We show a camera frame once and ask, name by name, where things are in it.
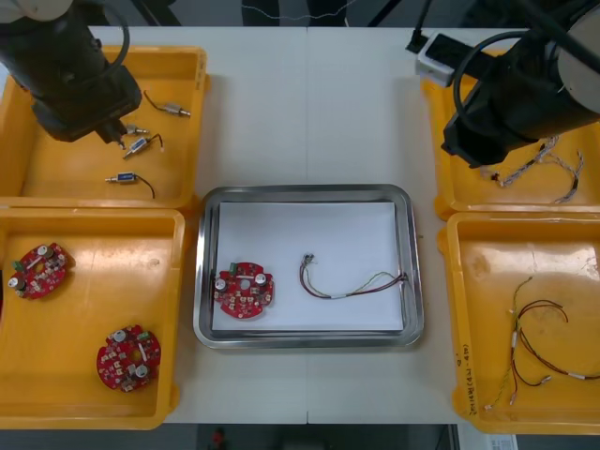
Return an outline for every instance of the white paper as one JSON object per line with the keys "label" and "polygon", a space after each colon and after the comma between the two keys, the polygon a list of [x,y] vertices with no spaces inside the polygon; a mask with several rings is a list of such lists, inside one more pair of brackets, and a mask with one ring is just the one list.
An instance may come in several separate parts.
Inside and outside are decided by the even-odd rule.
{"label": "white paper", "polygon": [[[313,285],[348,293],[373,275],[398,274],[395,207],[381,203],[222,203],[217,270],[256,263],[272,274],[275,300],[262,314],[238,320],[216,305],[214,330],[401,330],[399,287],[340,299],[319,299],[298,280],[306,253]],[[389,281],[381,278],[375,286]]]}

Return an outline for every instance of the stainless steel tray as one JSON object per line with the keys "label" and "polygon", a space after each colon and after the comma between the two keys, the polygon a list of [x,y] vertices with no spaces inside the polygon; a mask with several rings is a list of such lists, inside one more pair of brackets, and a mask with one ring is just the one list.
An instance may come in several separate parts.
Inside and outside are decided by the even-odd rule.
{"label": "stainless steel tray", "polygon": [[[404,328],[400,331],[222,331],[213,330],[211,280],[216,273],[219,205],[241,203],[381,203],[396,207],[397,263],[408,280],[398,285]],[[213,349],[406,346],[423,333],[419,261],[411,199],[393,185],[219,187],[204,199],[196,260],[194,331]]]}

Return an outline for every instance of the yellow plastic tray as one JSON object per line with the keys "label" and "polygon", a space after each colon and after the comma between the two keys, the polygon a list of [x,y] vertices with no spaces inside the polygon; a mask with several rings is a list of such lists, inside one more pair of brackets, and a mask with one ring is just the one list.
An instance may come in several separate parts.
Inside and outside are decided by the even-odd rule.
{"label": "yellow plastic tray", "polygon": [[[116,47],[104,52],[113,60]],[[26,207],[192,208],[203,95],[209,82],[206,54],[197,47],[132,47],[125,65],[155,103],[175,102],[191,118],[157,111],[143,98],[138,110],[123,118],[152,133],[156,142],[128,160],[116,143],[105,144],[96,133],[76,142],[58,142],[36,122],[31,96],[9,77],[0,107],[0,204]],[[126,144],[136,137],[126,137]],[[135,172],[150,182],[117,185],[104,179]]]}
{"label": "yellow plastic tray", "polygon": [[486,433],[600,433],[600,381],[580,381],[549,371],[521,344],[517,366],[540,387],[519,384],[513,406],[512,377],[497,406],[509,364],[513,294],[517,310],[539,299],[564,306],[569,323],[540,308],[523,319],[535,349],[568,371],[600,373],[600,216],[590,214],[458,213],[438,244],[445,258],[453,343],[457,359],[454,407]]}
{"label": "yellow plastic tray", "polygon": [[[0,210],[0,428],[154,428],[176,406],[173,366],[184,218],[173,210]],[[52,295],[25,300],[7,286],[11,262],[56,242],[74,260]],[[158,380],[106,387],[98,349],[140,324],[156,334]]]}
{"label": "yellow plastic tray", "polygon": [[[465,97],[473,88],[474,80],[466,78],[461,93]],[[498,187],[484,179],[479,170],[470,169],[459,157],[451,157],[441,149],[443,129],[455,113],[452,89],[444,89],[433,82],[423,82],[429,106],[429,120],[435,152],[438,197],[435,209],[440,218],[447,220],[456,212],[471,211],[529,211],[529,212],[600,212],[600,125],[594,124],[564,133],[555,154],[572,167],[578,165],[577,150],[584,158],[579,188],[569,203],[556,204],[571,188],[569,172],[556,164],[536,164],[512,186]],[[506,176],[530,160],[540,143],[510,152],[497,168]]]}

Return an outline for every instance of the white tabletop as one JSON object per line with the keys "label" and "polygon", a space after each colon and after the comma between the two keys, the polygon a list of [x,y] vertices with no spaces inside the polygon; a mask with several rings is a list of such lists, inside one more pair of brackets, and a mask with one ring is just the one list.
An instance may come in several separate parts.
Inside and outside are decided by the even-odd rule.
{"label": "white tabletop", "polygon": [[[104,43],[117,29],[95,29]],[[201,194],[228,185],[391,183],[411,196],[425,333],[408,349],[214,351],[181,304],[168,422],[456,423],[456,385],[427,105],[404,50],[411,30],[134,28],[132,43],[198,45],[204,104]],[[453,33],[475,42],[490,31]],[[187,265],[193,270],[193,262]]]}

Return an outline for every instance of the red pcb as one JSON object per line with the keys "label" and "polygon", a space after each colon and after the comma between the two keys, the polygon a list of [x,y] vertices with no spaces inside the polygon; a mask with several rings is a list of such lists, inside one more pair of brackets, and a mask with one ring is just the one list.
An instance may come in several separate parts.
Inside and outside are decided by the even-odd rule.
{"label": "red pcb", "polygon": [[65,280],[67,263],[68,254],[58,244],[36,247],[13,262],[17,272],[8,280],[8,286],[20,297],[42,298]]}
{"label": "red pcb", "polygon": [[117,330],[106,338],[107,346],[97,352],[97,374],[111,389],[123,392],[146,386],[158,376],[160,344],[139,325]]}
{"label": "red pcb", "polygon": [[263,312],[274,299],[275,281],[253,262],[232,263],[214,283],[215,301],[236,319],[249,319]]}

